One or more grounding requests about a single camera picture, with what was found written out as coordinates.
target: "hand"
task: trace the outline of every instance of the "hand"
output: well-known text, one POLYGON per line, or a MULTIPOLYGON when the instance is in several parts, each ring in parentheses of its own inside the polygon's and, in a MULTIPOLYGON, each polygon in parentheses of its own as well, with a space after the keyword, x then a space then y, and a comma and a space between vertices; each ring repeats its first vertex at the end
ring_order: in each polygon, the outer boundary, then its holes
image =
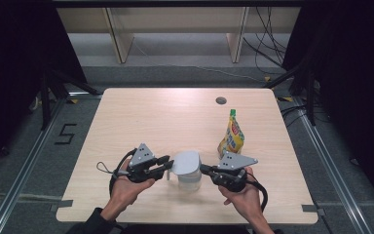
MULTIPOLYGON (((253 169, 246 167, 245 171, 248 174, 253 175, 253 169)), ((254 181, 252 176, 248 176, 247 180, 254 181)), ((259 189, 251 184, 247 184, 241 192, 231 192, 223 186, 218 186, 221 194, 226 197, 224 205, 233 203, 236 211, 244 217, 253 227, 256 233, 273 233, 269 227, 266 218, 263 216, 262 209, 260 207, 260 196, 259 189)))
MULTIPOLYGON (((127 159, 121 169, 126 169, 130 160, 127 159)), ((111 198, 101 212, 101 216, 108 221, 113 221, 123 212, 128 205, 132 205, 138 194, 151 187, 155 180, 147 179, 144 182, 133 183, 125 175, 119 176, 111 191, 111 198)))

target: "wire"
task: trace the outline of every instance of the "wire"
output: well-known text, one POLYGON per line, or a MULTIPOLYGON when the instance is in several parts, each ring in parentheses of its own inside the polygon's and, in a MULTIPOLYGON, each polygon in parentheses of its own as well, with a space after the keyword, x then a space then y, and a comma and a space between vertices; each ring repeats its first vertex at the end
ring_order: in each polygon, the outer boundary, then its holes
POLYGON ((98 163, 96 164, 96 168, 97 168, 99 171, 102 171, 102 172, 104 172, 104 173, 113 174, 113 172, 111 172, 111 171, 109 171, 109 170, 107 169, 107 167, 105 166, 105 164, 104 164, 103 162, 98 162, 98 163), (101 169, 101 168, 99 167, 99 164, 102 164, 102 166, 104 166, 104 169, 105 169, 105 170, 101 169))
POLYGON ((268 59, 269 61, 271 61, 272 63, 274 63, 275 65, 281 67, 281 64, 276 62, 275 60, 273 60, 272 58, 268 57, 266 54, 262 53, 261 51, 257 50, 256 48, 254 48, 252 45, 250 45, 250 43, 247 42, 247 40, 245 38, 243 38, 243 40, 245 41, 245 43, 251 48, 253 49, 253 51, 255 51, 256 53, 260 54, 261 56, 263 56, 264 58, 268 59))
POLYGON ((253 177, 255 181, 248 181, 248 180, 246 180, 245 182, 248 183, 248 184, 251 184, 251 185, 255 186, 255 187, 258 188, 258 189, 262 192, 262 194, 263 194, 263 201, 262 201, 262 204, 260 205, 260 207, 261 207, 261 209, 262 209, 262 212, 264 212, 264 210, 265 210, 265 208, 266 208, 266 205, 267 205, 267 202, 268 202, 268 200, 269 200, 269 198, 268 198, 268 194, 267 194, 267 190, 266 190, 265 187, 263 187, 262 184, 260 184, 260 183, 257 181, 257 178, 256 178, 254 175, 252 175, 252 174, 250 174, 250 173, 247 173, 247 174, 250 175, 251 177, 253 177))
POLYGON ((257 81, 257 82, 260 82, 260 83, 266 83, 266 81, 262 81, 260 79, 257 79, 257 78, 251 77, 251 76, 244 76, 244 75, 232 74, 232 73, 221 71, 221 70, 204 68, 202 66, 181 66, 181 65, 174 65, 174 64, 158 64, 156 62, 151 61, 152 60, 151 57, 149 55, 147 55, 147 53, 145 53, 143 50, 141 50, 141 48, 138 47, 138 45, 135 43, 135 41, 133 41, 132 43, 136 46, 136 48, 142 54, 144 54, 145 56, 147 56, 150 59, 150 63, 153 64, 153 65, 155 65, 155 66, 194 67, 194 68, 198 68, 198 69, 205 70, 205 71, 219 72, 219 73, 222 73, 222 74, 225 74, 225 75, 229 75, 229 76, 233 76, 233 77, 247 78, 247 79, 254 80, 254 81, 257 81))
POLYGON ((295 118, 292 122, 290 122, 289 124, 287 124, 286 125, 286 127, 288 128, 288 127, 290 127, 290 125, 292 125, 294 122, 296 122, 296 120, 298 120, 298 119, 300 119, 300 117, 302 117, 302 116, 304 116, 304 115, 306 115, 306 113, 305 114, 302 114, 302 115, 299 115, 299 116, 297 116, 297 118, 295 118))
POLYGON ((322 123, 326 123, 326 124, 330 124, 330 123, 332 123, 332 121, 330 121, 330 120, 323 120, 323 119, 320 119, 320 118, 318 118, 316 115, 315 115, 315 119, 321 121, 322 123))
POLYGON ((254 52, 256 53, 256 55, 254 56, 254 63, 256 64, 256 67, 259 71, 265 73, 265 74, 271 74, 271 75, 283 75, 283 73, 277 73, 277 72, 269 72, 269 71, 265 71, 265 70, 262 70, 262 68, 259 67, 259 64, 257 63, 257 54, 261 54, 263 57, 265 57, 266 59, 272 61, 274 64, 276 64, 277 66, 281 67, 281 65, 279 63, 277 63, 275 60, 271 59, 270 57, 268 57, 267 55, 261 53, 258 49, 252 47, 247 41, 245 41, 247 43, 248 46, 250 46, 251 49, 254 50, 254 52))
MULTIPOLYGON (((265 35, 266 35, 266 30, 265 30, 265 33, 263 34, 263 37, 262 37, 262 40, 261 40, 261 41, 263 41, 265 35)), ((259 64, 257 63, 257 54, 260 52, 260 45, 261 45, 261 44, 259 43, 259 45, 257 46, 257 49, 255 49, 256 55, 255 55, 255 57, 254 57, 254 63, 256 64, 257 69, 259 69, 260 71, 265 72, 265 73, 268 73, 268 74, 271 74, 270 72, 263 71, 263 70, 259 67, 259 64)))
POLYGON ((276 56, 278 57, 279 62, 282 63, 283 56, 282 56, 281 53, 284 53, 284 52, 281 51, 281 50, 278 48, 277 44, 280 45, 280 46, 281 46, 282 48, 284 48, 284 49, 285 49, 285 46, 283 46, 282 44, 280 44, 280 43, 279 43, 279 42, 274 38, 274 36, 273 36, 273 28, 272 28, 272 21, 271 21, 272 8, 271 8, 271 7, 268 7, 267 9, 268 9, 268 21, 267 21, 267 23, 265 23, 265 21, 264 21, 263 18, 261 17, 261 14, 260 14, 260 12, 259 12, 259 9, 256 7, 257 14, 258 14, 258 16, 259 16, 259 18, 260 18, 260 20, 261 20, 261 22, 262 22, 262 24, 263 24, 264 29, 265 29, 265 31, 264 31, 263 36, 262 36, 261 39, 260 39, 260 38, 258 37, 258 35, 256 34, 256 37, 257 37, 257 39, 258 39, 259 42, 260 42, 260 43, 259 43, 259 46, 258 46, 258 49, 259 49, 260 46, 263 44, 263 45, 265 45, 267 48, 274 50, 275 53, 276 53, 276 56), (271 48, 271 47, 267 46, 267 45, 263 42, 263 40, 264 40, 266 34, 270 37, 270 39, 271 39, 271 41, 272 41, 272 43, 273 43, 274 48, 271 48))
POLYGON ((283 109, 280 112, 284 112, 281 116, 282 116, 283 120, 286 120, 287 115, 289 113, 291 113, 292 111, 294 111, 294 110, 300 110, 300 109, 305 109, 305 108, 306 108, 306 104, 304 104, 304 105, 298 105, 298 106, 292 106, 292 107, 283 109))
POLYGON ((121 166, 123 166, 124 162, 127 160, 128 157, 130 157, 131 155, 134 155, 135 152, 136 152, 137 148, 133 149, 132 151, 128 152, 124 157, 123 159, 121 160, 121 162, 118 164, 117 166, 117 169, 115 170, 114 173, 117 173, 120 169, 121 169, 121 166))

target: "left hand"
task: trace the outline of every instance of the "left hand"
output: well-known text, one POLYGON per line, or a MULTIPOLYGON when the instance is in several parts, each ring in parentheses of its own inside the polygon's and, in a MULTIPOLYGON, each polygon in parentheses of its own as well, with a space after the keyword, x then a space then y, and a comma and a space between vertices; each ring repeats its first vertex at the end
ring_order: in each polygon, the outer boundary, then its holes
MULTIPOLYGON (((130 160, 127 159, 121 169, 126 169, 130 160)), ((149 178, 144 182, 133 183, 125 175, 119 176, 111 191, 111 198, 101 212, 101 216, 108 221, 115 220, 127 206, 132 205, 138 194, 154 184, 154 178, 149 178)))

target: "gray floor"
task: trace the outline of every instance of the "gray floor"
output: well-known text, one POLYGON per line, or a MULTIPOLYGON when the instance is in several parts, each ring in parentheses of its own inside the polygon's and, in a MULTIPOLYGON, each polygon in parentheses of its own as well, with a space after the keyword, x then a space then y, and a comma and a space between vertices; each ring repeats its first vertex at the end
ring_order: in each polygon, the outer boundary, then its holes
MULTIPOLYGON (((239 63, 231 63, 226 38, 222 34, 136 34, 131 55, 118 64, 109 35, 70 35, 89 83, 104 90, 108 87, 253 87, 264 85, 269 75, 256 68, 254 53, 243 45, 239 63)), ((253 35, 245 36, 256 44, 253 35)), ((288 35, 277 35, 286 44, 288 35)), ((275 54, 264 49, 269 56, 275 54)), ((263 58, 257 58, 261 69, 280 73, 281 69, 263 58)), ((291 80, 274 89, 277 97, 289 97, 291 80)), ((81 146, 85 140, 99 99, 79 99, 65 104, 39 154, 2 233, 64 233, 73 223, 56 220, 54 206, 61 200, 81 146), (71 144, 59 136, 64 124, 74 133, 71 144)), ((279 101, 281 109, 294 102, 279 101)), ((316 108, 317 129, 337 169, 352 192, 374 233, 374 190, 360 167, 350 161, 350 150, 327 116, 316 108)), ((11 154, 0 158, 0 204, 11 189, 29 151, 40 134, 40 107, 26 116, 8 145, 11 154)), ((284 120, 313 199, 325 215, 314 225, 272 225, 285 233, 356 233, 346 208, 336 192, 329 174, 319 159, 298 112, 284 120)))

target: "person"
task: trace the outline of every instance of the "person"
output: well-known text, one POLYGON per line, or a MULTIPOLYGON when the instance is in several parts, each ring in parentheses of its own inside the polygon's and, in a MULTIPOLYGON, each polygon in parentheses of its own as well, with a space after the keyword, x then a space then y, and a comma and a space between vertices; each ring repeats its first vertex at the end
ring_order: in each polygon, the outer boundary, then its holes
MULTIPOLYGON (((130 160, 126 160, 122 168, 126 168, 130 160)), ((245 170, 253 175, 253 170, 250 167, 246 167, 245 170)), ((252 181, 254 178, 252 176, 247 177, 248 180, 252 181)), ((108 203, 103 209, 95 208, 93 214, 89 217, 86 222, 78 223, 71 227, 67 234, 107 234, 116 225, 116 218, 126 210, 127 206, 132 205, 138 194, 140 194, 145 189, 153 186, 155 180, 150 178, 144 182, 133 183, 126 176, 119 176, 113 186, 111 197, 108 203)), ((260 207, 260 197, 259 190, 251 184, 247 184, 245 188, 239 192, 231 192, 223 186, 218 186, 221 194, 226 198, 224 205, 228 206, 233 204, 237 212, 244 217, 248 223, 253 228, 254 232, 257 234, 272 234, 272 233, 282 233, 280 230, 273 231, 266 218, 263 216, 260 207)), ((155 225, 158 229, 154 233, 182 233, 180 229, 182 226, 171 226, 171 225, 155 225)), ((185 233, 221 233, 220 230, 216 230, 217 226, 191 226, 184 227, 185 233)), ((234 229, 232 226, 222 226, 222 232, 225 233, 248 233, 245 229, 234 229)), ((130 233, 153 233, 151 225, 132 225, 126 228, 123 234, 130 233)))

